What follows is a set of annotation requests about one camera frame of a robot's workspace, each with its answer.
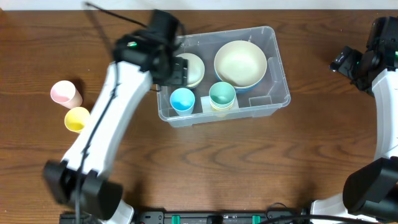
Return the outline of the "white small bowl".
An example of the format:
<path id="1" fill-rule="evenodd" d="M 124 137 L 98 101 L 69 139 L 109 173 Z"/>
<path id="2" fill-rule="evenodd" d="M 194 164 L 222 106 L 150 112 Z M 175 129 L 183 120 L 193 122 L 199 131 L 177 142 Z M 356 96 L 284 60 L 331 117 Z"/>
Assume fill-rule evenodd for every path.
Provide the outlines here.
<path id="1" fill-rule="evenodd" d="M 205 64 L 202 59 L 191 53 L 182 53 L 178 57 L 188 60 L 187 85 L 201 82 L 205 75 Z"/>

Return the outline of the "grey small bowl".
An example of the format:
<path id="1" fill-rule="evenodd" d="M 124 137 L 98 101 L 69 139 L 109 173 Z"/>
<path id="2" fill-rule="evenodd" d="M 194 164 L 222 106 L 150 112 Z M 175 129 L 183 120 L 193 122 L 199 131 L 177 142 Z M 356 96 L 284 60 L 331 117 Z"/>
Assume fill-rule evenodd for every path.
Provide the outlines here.
<path id="1" fill-rule="evenodd" d="M 199 84 L 200 84 L 200 82 L 196 82 L 196 83 L 193 83 L 193 84 L 189 84 L 189 85 L 187 85 L 186 87 L 187 87 L 188 89 L 194 89 L 194 88 L 196 88 Z"/>

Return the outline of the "blue plastic cup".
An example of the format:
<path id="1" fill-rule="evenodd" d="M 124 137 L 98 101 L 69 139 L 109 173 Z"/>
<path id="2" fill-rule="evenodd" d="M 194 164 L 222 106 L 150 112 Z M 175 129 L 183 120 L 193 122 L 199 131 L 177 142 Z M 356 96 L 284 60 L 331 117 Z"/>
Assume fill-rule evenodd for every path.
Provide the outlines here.
<path id="1" fill-rule="evenodd" d="M 178 115 L 190 115 L 195 105 L 195 95 L 188 88 L 178 88 L 170 96 L 170 105 Z"/>

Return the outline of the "green plastic cup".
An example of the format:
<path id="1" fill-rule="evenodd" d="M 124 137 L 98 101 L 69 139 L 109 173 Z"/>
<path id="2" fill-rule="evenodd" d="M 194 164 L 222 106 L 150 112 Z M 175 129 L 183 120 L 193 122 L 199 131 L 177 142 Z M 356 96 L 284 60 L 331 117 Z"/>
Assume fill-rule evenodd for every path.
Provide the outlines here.
<path id="1" fill-rule="evenodd" d="M 211 86 L 209 97 L 217 106 L 227 106 L 233 103 L 236 96 L 234 87 L 227 82 L 218 82 Z"/>

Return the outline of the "cream plastic cup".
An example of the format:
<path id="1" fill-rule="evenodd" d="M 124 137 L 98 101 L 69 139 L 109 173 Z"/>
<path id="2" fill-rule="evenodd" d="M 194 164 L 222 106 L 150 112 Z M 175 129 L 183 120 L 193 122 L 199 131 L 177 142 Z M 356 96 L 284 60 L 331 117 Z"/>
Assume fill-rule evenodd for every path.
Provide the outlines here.
<path id="1" fill-rule="evenodd" d="M 210 102 L 210 105 L 211 105 L 212 109 L 215 111 L 230 110 L 233 107 L 232 103 L 227 106 L 217 106 L 217 105 L 214 105 L 212 102 Z"/>

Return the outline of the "clear plastic storage bin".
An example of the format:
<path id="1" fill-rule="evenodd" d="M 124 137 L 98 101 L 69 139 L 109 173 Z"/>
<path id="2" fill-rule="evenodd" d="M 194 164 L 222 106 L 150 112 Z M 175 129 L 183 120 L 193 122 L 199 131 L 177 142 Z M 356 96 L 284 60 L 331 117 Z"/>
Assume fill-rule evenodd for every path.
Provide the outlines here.
<path id="1" fill-rule="evenodd" d="M 229 114 L 224 118 L 218 118 L 211 110 L 209 98 L 211 86 L 218 82 L 215 77 L 214 57 L 224 44 L 235 40 L 256 44 L 267 58 L 267 71 L 258 86 L 251 91 L 237 93 Z M 170 95 L 175 90 L 174 87 L 158 88 L 159 117 L 174 128 L 229 119 L 270 116 L 291 101 L 275 32 L 269 26 L 191 34 L 186 36 L 184 44 L 177 51 L 177 54 L 182 53 L 199 56 L 205 64 L 205 75 L 200 84 L 192 90 L 195 94 L 195 105 L 192 114 L 187 116 L 178 115 L 170 105 Z"/>

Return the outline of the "beige bowl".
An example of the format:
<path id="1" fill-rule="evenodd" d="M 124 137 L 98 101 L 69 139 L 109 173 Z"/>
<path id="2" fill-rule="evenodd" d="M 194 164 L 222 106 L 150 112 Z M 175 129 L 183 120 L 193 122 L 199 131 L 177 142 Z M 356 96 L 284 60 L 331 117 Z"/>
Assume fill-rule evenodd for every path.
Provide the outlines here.
<path id="1" fill-rule="evenodd" d="M 233 87 L 247 87 L 264 78 L 267 58 L 256 45 L 245 40 L 224 44 L 214 57 L 214 69 Z"/>

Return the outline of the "dark blue bowl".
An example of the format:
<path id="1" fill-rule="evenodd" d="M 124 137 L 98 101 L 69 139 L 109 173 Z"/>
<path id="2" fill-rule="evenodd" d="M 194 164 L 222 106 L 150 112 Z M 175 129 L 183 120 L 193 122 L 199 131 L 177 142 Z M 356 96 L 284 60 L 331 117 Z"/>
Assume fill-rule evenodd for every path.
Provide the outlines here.
<path id="1" fill-rule="evenodd" d="M 223 82 L 223 79 L 217 73 L 215 73 L 215 77 L 216 77 L 216 79 L 218 81 Z M 236 87 L 236 86 L 234 86 L 234 89 L 235 89 L 236 93 L 244 93 L 244 92 L 247 92 L 247 91 L 251 91 L 253 88 L 258 86 L 258 84 L 260 84 L 261 82 L 262 82 L 262 80 L 260 80 L 259 82 L 257 82 L 254 85 L 247 86 L 247 87 Z"/>

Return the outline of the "pink plastic cup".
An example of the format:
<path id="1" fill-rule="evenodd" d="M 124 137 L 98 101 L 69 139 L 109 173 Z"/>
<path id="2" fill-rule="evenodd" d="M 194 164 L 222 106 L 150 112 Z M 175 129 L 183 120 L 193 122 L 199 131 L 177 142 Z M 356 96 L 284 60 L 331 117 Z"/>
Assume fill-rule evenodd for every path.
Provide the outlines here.
<path id="1" fill-rule="evenodd" d="M 50 91 L 51 99 L 68 108 L 76 108 L 81 106 L 83 98 L 75 85 L 68 80 L 61 80 L 53 85 Z"/>

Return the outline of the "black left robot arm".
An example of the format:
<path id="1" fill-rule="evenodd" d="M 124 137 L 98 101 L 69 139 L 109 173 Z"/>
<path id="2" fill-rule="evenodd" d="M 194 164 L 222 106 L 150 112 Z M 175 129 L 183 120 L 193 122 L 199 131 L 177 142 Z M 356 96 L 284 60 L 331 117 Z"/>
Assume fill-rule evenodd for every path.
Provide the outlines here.
<path id="1" fill-rule="evenodd" d="M 57 203 L 100 223 L 130 223 L 134 209 L 123 187 L 109 181 L 116 152 L 134 111 L 152 85 L 183 87 L 188 63 L 175 55 L 185 28 L 173 15 L 153 10 L 150 22 L 110 46 L 112 62 L 91 116 L 59 162 L 48 161 L 43 177 Z"/>

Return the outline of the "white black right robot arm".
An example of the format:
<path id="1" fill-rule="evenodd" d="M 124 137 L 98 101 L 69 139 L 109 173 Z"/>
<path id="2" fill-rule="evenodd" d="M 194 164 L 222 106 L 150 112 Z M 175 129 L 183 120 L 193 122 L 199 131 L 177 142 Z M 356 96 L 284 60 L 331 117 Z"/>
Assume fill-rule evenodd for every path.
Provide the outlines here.
<path id="1" fill-rule="evenodd" d="M 342 193 L 311 203 L 309 223 L 397 222 L 397 18 L 374 20 L 366 51 L 344 47 L 330 70 L 374 97 L 377 113 L 373 161 L 352 173 Z"/>

